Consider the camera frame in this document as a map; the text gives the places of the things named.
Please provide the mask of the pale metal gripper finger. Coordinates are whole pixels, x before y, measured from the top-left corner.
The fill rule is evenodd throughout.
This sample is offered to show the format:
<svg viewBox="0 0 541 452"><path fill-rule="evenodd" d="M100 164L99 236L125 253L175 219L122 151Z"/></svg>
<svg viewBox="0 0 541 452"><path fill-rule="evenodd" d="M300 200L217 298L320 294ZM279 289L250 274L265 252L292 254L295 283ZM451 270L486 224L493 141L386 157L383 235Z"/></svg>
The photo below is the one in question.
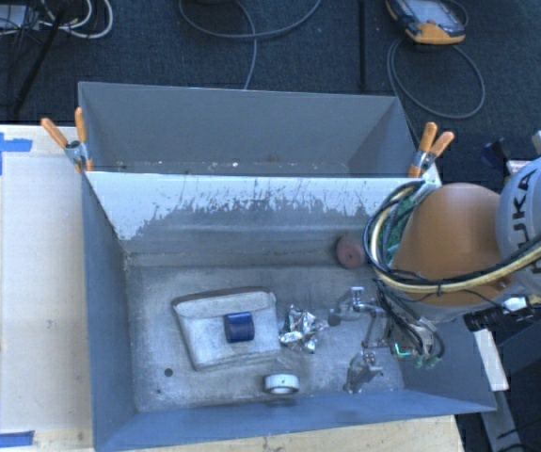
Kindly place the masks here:
<svg viewBox="0 0 541 452"><path fill-rule="evenodd" d="M348 394L358 394L362 387L383 373L372 350L359 351L350 361L342 389Z"/></svg>
<svg viewBox="0 0 541 452"><path fill-rule="evenodd" d="M377 304L376 299L369 295L364 286L352 286L329 309L327 323L334 327L343 321L358 320L364 314L375 319L383 316L385 311Z"/></svg>

